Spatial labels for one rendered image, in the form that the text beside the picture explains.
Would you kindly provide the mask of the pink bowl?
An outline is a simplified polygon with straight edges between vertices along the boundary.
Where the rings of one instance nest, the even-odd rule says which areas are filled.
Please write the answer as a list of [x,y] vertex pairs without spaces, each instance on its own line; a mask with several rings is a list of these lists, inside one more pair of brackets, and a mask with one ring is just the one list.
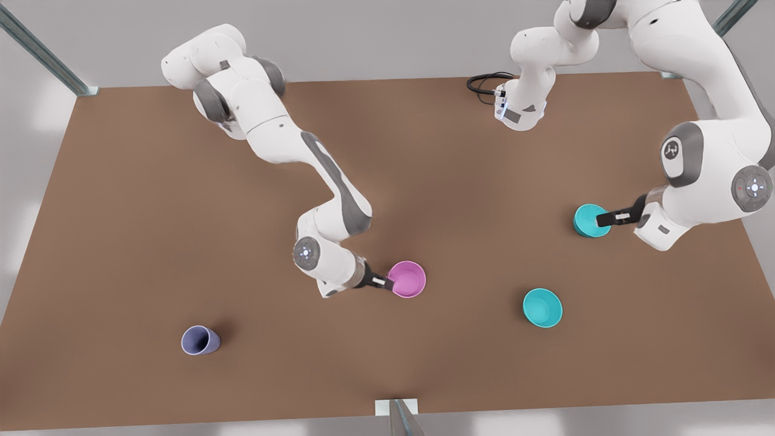
[[393,282],[392,292],[402,298],[418,296],[426,286],[424,269],[411,260],[402,260],[395,264],[387,277]]

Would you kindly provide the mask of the teal bowl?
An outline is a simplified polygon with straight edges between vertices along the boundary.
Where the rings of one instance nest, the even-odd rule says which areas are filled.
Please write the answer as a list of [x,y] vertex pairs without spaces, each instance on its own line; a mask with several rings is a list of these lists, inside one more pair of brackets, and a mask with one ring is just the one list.
[[595,204],[584,204],[580,206],[573,216],[573,226],[579,235],[590,238],[603,237],[611,229],[611,226],[598,226],[597,216],[606,214],[603,207]]
[[553,328],[564,315],[560,298],[548,289],[532,289],[521,304],[526,320],[538,328]]

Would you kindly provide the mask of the silver frame post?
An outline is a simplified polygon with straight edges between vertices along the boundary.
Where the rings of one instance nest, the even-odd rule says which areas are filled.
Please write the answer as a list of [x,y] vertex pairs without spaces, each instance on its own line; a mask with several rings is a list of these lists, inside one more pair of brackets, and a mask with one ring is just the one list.
[[384,399],[374,402],[375,416],[389,417],[390,436],[426,436],[417,420],[417,399]]
[[708,22],[699,0],[662,6],[648,25],[654,33],[650,41],[657,43],[657,64],[651,68],[662,78],[683,78],[703,88],[744,76],[724,37],[758,2],[731,0],[713,22]]
[[35,58],[77,97],[97,96],[99,87],[86,85],[66,64],[49,50],[11,11],[0,3],[0,28]]

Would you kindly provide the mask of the lavender cup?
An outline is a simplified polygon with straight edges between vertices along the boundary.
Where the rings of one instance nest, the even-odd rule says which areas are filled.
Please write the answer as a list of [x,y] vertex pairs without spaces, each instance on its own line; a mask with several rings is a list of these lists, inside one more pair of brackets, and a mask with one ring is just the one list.
[[180,347],[188,355],[210,354],[218,350],[221,339],[213,329],[207,326],[190,326],[180,340]]

